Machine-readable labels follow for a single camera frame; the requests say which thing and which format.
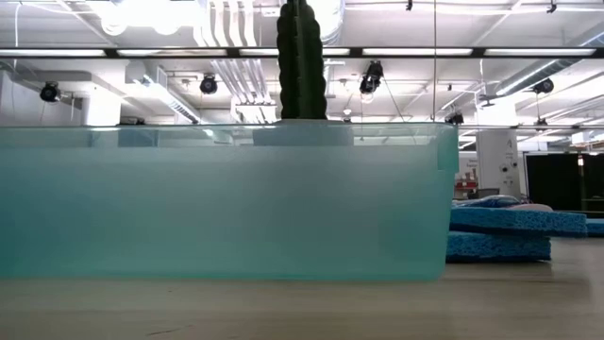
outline white ceiling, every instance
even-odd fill
[[[436,15],[437,44],[441,46],[564,46],[588,29],[601,24],[604,12],[569,12],[563,9],[599,9],[604,10],[601,0],[563,2],[557,1],[559,10],[546,14],[549,0],[522,1],[519,11],[538,10],[539,12],[513,14],[509,16],[482,15],[484,10],[510,9],[518,0],[448,0],[438,1]],[[17,2],[0,0],[0,45],[15,44],[15,10]],[[64,11],[65,9],[53,0],[33,2],[46,9]],[[429,10],[433,4],[429,1],[414,1],[412,11],[405,11],[406,1],[394,2],[380,0],[350,0],[346,3],[341,45],[347,46],[432,46],[434,44],[434,13]],[[75,1],[73,9],[87,11],[89,6],[84,1]],[[183,25],[194,21],[195,2],[177,1],[174,6]],[[254,2],[258,10],[255,14],[255,32],[261,45],[276,44],[276,21],[270,11],[277,9],[277,0],[260,0]],[[458,13],[443,13],[447,10]],[[85,23],[102,32],[100,19],[95,14],[82,14],[82,20],[65,13],[52,13],[40,8],[22,6],[19,12],[19,45],[20,46],[104,46],[106,41],[119,46],[195,46],[193,30],[183,26],[176,34],[161,36],[150,27],[130,27],[118,37],[99,38]],[[327,112],[330,116],[341,116],[346,106],[353,115],[364,117],[376,116],[378,120],[397,119],[396,105],[405,116],[412,116],[412,121],[424,121],[432,113],[434,92],[430,84],[434,77],[434,61],[430,59],[384,59],[382,64],[385,77],[389,82],[391,98],[384,83],[376,93],[371,104],[361,106],[356,81],[367,66],[367,59],[346,59],[345,65],[335,66],[333,89],[335,97],[328,100]],[[436,75],[439,84],[436,86],[436,108],[456,97],[461,91],[468,90],[482,79],[484,81],[501,81],[522,70],[535,60],[530,59],[486,59],[483,62],[483,76],[480,74],[478,59],[441,59],[436,63]],[[146,118],[156,118],[157,122],[168,123],[170,110],[157,99],[131,93],[131,88],[124,83],[124,60],[30,60],[26,62],[32,68],[48,71],[88,71],[98,75],[124,94],[133,95],[134,106],[126,106],[123,114],[136,114]],[[263,59],[262,67],[266,74],[272,97],[278,104],[278,66],[275,59]],[[206,114],[213,118],[224,115],[229,119],[230,93],[219,83],[219,92],[202,96],[198,90],[199,80],[204,73],[214,72],[208,60],[163,59],[148,61],[147,66],[161,65],[171,76],[170,86],[181,94],[189,104],[200,110],[202,117]],[[604,60],[593,59],[578,63],[552,77],[556,90],[549,98],[541,99],[541,114],[571,107],[583,100],[600,95],[604,77],[596,77],[573,90],[558,91],[572,86],[583,79],[604,71]],[[347,86],[340,80],[346,79]],[[448,91],[446,84],[453,82],[453,91]],[[536,120],[537,107],[534,94],[520,93],[515,95],[516,108],[521,122],[532,123]],[[466,122],[472,121],[474,103],[468,102],[462,110],[466,113]],[[572,124],[589,116],[604,114],[601,108],[577,112],[561,120],[560,124]]]

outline teal plastic bin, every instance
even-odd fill
[[[0,277],[429,280],[444,124],[0,129]]]

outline support column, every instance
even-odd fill
[[[514,126],[518,123],[513,102],[500,100],[476,113],[479,125]],[[485,130],[477,133],[478,188],[499,189],[501,195],[520,197],[516,130]]]

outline floor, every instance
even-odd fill
[[[0,280],[0,339],[604,339],[604,239],[430,283]]]

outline blue foam mat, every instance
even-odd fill
[[[581,213],[453,208],[450,230],[517,236],[587,237]]]
[[[587,232],[592,237],[604,237],[604,218],[588,218]]]
[[[551,244],[546,237],[449,232],[448,263],[517,263],[550,259]]]

